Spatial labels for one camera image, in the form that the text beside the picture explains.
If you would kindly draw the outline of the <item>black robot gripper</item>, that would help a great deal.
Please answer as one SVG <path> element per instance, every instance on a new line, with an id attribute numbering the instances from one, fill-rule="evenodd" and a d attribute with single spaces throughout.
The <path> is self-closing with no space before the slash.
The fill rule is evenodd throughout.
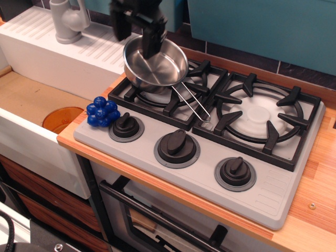
<path id="1" fill-rule="evenodd" d="M 111 1 L 110 17 L 118 41 L 131 36 L 132 25 L 143 29 L 142 55 L 150 59 L 162 46 L 167 18 L 160 10 L 161 1 Z"/>

